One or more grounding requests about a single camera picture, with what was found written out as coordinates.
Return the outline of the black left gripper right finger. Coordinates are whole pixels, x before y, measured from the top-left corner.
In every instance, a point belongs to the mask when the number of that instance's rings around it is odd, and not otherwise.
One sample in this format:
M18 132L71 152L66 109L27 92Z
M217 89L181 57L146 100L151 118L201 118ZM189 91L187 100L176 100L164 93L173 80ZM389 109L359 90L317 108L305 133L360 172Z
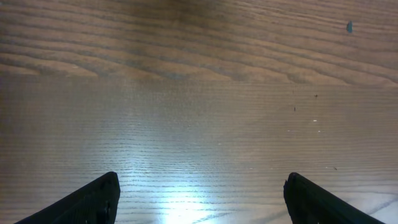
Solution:
M296 172L285 181L284 200L293 224L382 224Z

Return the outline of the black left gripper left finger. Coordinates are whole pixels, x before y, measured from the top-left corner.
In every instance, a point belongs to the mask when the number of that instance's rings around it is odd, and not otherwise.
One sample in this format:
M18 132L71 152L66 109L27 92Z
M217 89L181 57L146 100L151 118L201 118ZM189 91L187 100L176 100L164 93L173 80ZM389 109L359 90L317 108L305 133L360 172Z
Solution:
M120 193L117 173L107 172L16 224L114 224Z

